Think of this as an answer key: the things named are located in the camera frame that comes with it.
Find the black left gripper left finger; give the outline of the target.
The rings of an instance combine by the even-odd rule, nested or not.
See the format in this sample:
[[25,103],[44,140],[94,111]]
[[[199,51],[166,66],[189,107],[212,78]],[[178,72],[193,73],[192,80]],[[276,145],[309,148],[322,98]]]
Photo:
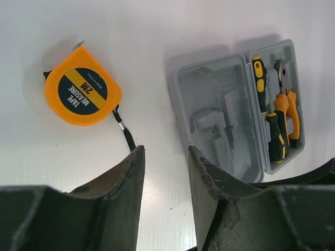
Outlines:
[[1,187],[1,250],[135,250],[145,149],[72,192]]

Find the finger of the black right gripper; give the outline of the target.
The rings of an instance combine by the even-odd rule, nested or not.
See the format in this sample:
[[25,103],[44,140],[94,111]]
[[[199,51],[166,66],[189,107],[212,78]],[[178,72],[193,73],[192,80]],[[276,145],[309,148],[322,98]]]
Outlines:
[[334,185],[334,162],[332,158],[322,166],[305,173],[295,176],[270,182],[254,183],[254,186],[285,186],[285,185]]

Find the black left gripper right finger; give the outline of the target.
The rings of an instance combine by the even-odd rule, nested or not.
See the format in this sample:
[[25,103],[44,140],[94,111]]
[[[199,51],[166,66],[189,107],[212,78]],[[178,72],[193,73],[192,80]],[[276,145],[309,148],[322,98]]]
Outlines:
[[254,186],[188,154],[196,250],[334,250],[334,185]]

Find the screwdriver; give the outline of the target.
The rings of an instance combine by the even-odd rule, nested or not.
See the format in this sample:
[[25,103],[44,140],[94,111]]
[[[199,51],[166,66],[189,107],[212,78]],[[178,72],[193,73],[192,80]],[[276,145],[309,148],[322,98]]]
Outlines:
[[286,156],[286,148],[289,145],[286,122],[288,98],[284,94],[279,94],[279,98],[272,102],[269,86],[267,93],[269,95],[269,112],[265,119],[270,125],[269,158],[272,162],[281,163]]
[[252,58],[253,74],[256,84],[256,91],[260,106],[261,114],[267,112],[266,109],[266,85],[267,85],[267,70],[262,59],[259,56]]

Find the orange black pliers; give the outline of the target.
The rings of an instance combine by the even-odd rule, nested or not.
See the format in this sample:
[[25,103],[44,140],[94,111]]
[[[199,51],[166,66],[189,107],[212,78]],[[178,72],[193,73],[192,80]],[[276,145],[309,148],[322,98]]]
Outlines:
[[[276,60],[274,68],[277,72],[280,93],[276,96],[274,102],[275,111],[278,114],[278,122],[281,134],[285,142],[286,152],[288,148],[298,148],[300,138],[300,118],[297,109],[297,94],[288,89],[289,77],[286,65],[283,59]],[[291,118],[293,122],[293,132],[289,133],[287,118]]]

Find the grey plastic tool case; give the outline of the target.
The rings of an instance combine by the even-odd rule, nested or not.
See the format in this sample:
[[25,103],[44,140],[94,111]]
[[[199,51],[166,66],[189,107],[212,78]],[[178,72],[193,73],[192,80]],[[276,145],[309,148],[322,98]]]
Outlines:
[[[266,109],[261,114],[253,74],[252,58],[259,56],[267,70]],[[269,86],[272,102],[280,93],[276,60],[283,59],[289,84],[297,94],[300,118],[298,148],[288,148],[281,163],[269,158]],[[193,145],[220,169],[247,183],[261,182],[274,174],[305,147],[305,130],[295,47],[292,40],[194,63],[175,71],[169,85],[183,147]]]

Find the orange tape measure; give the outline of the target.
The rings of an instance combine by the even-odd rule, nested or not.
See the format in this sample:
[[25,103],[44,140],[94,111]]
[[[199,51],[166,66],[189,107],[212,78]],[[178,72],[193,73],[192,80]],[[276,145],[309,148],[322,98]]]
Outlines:
[[47,104],[62,120],[77,126],[91,126],[113,115],[129,149],[135,149],[133,137],[118,112],[121,88],[83,46],[83,42],[43,76]]

